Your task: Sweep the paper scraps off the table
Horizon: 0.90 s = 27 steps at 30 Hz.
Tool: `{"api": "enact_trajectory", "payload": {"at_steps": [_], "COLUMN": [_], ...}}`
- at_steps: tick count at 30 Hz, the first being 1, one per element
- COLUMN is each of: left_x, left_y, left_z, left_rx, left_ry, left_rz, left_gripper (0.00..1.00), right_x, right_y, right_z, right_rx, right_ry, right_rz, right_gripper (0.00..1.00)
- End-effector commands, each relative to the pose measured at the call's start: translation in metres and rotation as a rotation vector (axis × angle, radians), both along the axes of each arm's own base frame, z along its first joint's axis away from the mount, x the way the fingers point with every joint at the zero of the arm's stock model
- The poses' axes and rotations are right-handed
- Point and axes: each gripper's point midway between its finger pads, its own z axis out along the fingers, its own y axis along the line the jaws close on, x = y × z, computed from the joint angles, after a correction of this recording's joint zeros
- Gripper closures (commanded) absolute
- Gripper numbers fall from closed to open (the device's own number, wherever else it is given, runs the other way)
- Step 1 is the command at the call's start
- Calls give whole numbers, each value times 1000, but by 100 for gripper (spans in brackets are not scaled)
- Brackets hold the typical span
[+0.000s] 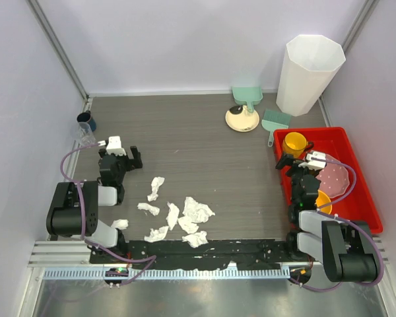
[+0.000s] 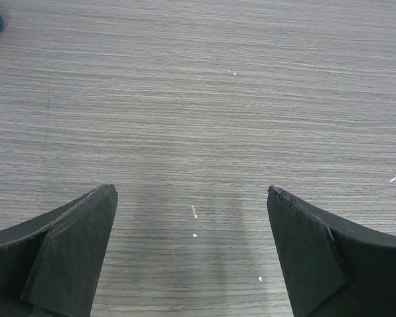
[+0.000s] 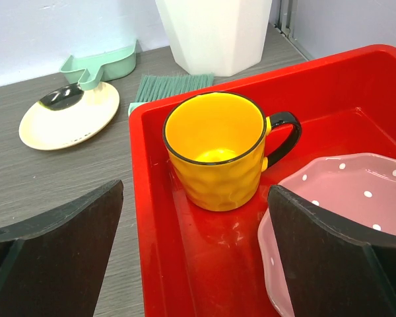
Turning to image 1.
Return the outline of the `paper scrap narrow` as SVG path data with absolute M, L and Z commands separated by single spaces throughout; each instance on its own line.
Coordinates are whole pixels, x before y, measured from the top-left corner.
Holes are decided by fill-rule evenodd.
M 166 220 L 167 220 L 169 230 L 173 230 L 173 228 L 175 227 L 175 225 L 178 222 L 180 210 L 174 203 L 168 202 L 167 206 L 169 208 L 169 212 L 166 217 Z

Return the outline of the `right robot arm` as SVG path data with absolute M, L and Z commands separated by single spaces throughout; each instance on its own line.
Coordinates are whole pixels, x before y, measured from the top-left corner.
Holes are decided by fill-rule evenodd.
M 385 266 L 368 224 L 324 213 L 322 210 L 333 206 L 333 202 L 316 205 L 321 185 L 316 176 L 329 165 L 354 172 L 351 166 L 328 160 L 325 153 L 317 151 L 307 154 L 303 160 L 288 153 L 282 153 L 278 159 L 278 170 L 288 168 L 286 175 L 291 184 L 288 218 L 297 229 L 289 233 L 284 251 L 294 261 L 306 255 L 315 259 L 323 265 L 327 278 L 336 284 L 377 285 Z

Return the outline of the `green hand brush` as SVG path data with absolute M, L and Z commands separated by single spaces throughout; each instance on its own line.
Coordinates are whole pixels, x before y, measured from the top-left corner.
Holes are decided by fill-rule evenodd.
M 291 116 L 283 112 L 266 109 L 261 120 L 263 129 L 269 132 L 267 142 L 268 147 L 272 147 L 274 143 L 274 132 L 277 129 L 288 129 Z

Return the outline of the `paper scrap small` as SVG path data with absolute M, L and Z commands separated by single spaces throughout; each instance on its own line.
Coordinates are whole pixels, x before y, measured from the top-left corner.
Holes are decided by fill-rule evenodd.
M 199 226 L 196 223 L 193 223 L 192 219 L 188 216 L 178 218 L 178 224 L 187 234 L 194 234 L 199 229 Z

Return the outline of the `green plastic dustpan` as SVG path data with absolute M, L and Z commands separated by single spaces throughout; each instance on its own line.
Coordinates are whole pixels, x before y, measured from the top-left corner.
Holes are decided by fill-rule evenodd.
M 255 111 L 255 105 L 263 99 L 263 93 L 260 87 L 232 87 L 232 94 L 235 103 L 240 106 L 247 106 L 250 113 Z

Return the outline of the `white plastic trash bin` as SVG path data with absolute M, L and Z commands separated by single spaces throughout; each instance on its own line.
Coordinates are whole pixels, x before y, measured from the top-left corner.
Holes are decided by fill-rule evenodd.
M 291 116 L 307 114 L 346 61 L 340 44 L 300 34 L 286 44 L 277 106 Z

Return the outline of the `paper scrap top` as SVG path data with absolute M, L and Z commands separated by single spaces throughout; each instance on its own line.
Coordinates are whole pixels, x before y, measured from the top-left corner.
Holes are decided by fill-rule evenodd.
M 164 183 L 165 178 L 161 176 L 156 176 L 151 182 L 151 193 L 147 195 L 148 202 L 156 201 L 158 198 L 158 190 L 160 186 Z

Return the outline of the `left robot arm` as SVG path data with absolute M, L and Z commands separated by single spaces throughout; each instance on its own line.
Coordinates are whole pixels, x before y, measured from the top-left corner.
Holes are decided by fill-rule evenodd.
M 57 184 L 46 218 L 50 235 L 86 240 L 104 249 L 112 263 L 121 263 L 129 251 L 120 229 L 112 228 L 98 217 L 98 208 L 121 205 L 125 197 L 125 174 L 143 167 L 141 153 L 130 147 L 132 157 L 100 149 L 100 176 L 95 181 L 60 182 Z

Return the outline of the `paper scrap large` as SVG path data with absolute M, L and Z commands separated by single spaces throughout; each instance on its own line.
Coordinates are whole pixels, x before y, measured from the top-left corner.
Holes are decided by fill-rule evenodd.
M 215 215 L 208 205 L 199 203 L 192 197 L 185 198 L 182 214 L 189 217 L 192 223 L 206 223 L 210 217 Z

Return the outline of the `cream round plate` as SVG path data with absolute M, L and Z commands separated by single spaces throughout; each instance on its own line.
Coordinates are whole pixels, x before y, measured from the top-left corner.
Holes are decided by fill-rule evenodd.
M 249 132 L 258 126 L 259 114 L 256 110 L 250 112 L 246 105 L 236 105 L 226 112 L 225 121 L 234 131 Z

